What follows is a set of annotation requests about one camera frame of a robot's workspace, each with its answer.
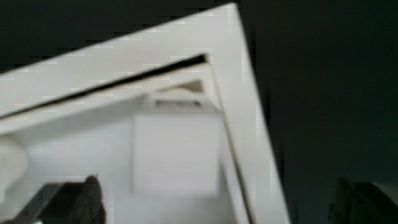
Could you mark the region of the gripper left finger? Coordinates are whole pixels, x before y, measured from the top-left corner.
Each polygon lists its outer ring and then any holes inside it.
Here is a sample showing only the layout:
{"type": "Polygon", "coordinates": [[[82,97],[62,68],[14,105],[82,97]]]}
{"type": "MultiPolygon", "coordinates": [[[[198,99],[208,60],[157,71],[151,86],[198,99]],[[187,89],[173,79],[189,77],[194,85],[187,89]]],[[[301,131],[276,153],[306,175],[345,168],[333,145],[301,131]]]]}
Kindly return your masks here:
{"type": "Polygon", "coordinates": [[[46,183],[16,216],[0,224],[107,224],[96,176],[82,182],[46,183]]]}

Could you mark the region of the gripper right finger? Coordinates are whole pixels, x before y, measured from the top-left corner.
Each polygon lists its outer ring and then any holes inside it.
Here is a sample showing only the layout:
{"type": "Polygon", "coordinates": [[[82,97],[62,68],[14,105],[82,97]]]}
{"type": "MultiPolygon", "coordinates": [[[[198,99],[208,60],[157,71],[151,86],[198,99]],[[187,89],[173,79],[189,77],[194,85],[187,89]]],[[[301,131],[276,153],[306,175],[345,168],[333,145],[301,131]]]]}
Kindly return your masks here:
{"type": "Polygon", "coordinates": [[[398,184],[338,178],[329,224],[398,224],[398,184]]]}

